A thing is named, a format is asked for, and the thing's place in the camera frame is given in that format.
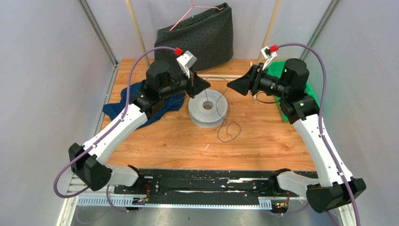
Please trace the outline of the grey plastic cable spool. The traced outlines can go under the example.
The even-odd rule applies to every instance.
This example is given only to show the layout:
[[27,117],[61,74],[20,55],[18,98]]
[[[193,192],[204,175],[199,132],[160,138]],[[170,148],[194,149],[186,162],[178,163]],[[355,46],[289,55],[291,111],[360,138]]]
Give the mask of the grey plastic cable spool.
[[220,126],[228,111],[228,102],[224,95],[216,90],[206,89],[188,102],[190,119],[201,128]]

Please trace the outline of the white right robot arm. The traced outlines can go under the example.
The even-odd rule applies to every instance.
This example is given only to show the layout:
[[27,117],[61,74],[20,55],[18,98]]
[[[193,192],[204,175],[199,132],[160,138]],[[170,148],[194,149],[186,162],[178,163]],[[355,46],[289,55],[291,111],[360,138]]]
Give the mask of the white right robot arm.
[[227,87],[244,96],[264,92],[279,98],[281,110],[304,141],[318,176],[308,178],[287,168],[276,170],[271,173],[269,191],[275,196],[286,191],[295,193],[306,198],[314,211],[324,213],[350,204],[366,189],[366,184],[353,176],[333,145],[325,144],[329,136],[319,119],[319,105],[306,92],[308,77],[306,63],[291,58],[284,62],[279,77],[269,74],[263,64],[252,65]]

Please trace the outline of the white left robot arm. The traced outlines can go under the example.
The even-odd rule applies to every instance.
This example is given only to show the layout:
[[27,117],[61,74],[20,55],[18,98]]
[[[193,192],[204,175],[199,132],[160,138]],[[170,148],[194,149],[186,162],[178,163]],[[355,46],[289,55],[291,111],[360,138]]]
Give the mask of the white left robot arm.
[[72,172],[92,191],[124,185],[131,193],[139,194],[144,189],[139,171],[133,166],[107,164],[108,158],[123,140],[164,107],[166,98],[183,92],[195,97],[210,86],[192,67],[174,71],[166,61],[154,61],[139,90],[127,97],[127,108],[85,144],[69,147]]

